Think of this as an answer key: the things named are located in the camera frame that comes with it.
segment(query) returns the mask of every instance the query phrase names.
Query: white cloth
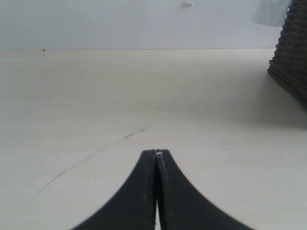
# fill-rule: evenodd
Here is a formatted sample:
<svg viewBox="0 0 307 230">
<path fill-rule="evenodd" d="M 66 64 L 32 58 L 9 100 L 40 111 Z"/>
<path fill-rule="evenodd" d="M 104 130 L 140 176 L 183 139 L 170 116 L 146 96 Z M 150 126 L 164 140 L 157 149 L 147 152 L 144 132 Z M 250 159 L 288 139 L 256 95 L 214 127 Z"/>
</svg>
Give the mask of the white cloth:
<svg viewBox="0 0 307 230">
<path fill-rule="evenodd" d="M 291 0 L 261 0 L 252 17 L 254 23 L 283 26 Z"/>
</svg>

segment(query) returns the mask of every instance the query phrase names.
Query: black object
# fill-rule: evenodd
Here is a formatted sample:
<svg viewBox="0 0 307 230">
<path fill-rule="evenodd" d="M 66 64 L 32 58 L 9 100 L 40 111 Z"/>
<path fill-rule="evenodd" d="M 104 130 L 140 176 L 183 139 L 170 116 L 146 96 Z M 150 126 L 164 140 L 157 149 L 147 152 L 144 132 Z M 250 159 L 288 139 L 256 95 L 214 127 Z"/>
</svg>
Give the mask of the black object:
<svg viewBox="0 0 307 230">
<path fill-rule="evenodd" d="M 168 150 L 143 151 L 131 175 L 99 211 L 74 230 L 252 230 L 203 197 Z"/>
</svg>

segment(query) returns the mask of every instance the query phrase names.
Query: woven basket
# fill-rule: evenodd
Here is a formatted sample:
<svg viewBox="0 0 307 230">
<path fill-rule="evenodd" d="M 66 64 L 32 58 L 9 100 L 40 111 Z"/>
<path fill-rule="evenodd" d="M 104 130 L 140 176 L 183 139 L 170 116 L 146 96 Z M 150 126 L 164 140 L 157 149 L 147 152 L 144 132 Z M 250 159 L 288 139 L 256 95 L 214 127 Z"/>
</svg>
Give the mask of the woven basket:
<svg viewBox="0 0 307 230">
<path fill-rule="evenodd" d="M 292 0 L 269 75 L 307 108 L 307 0 Z"/>
</svg>

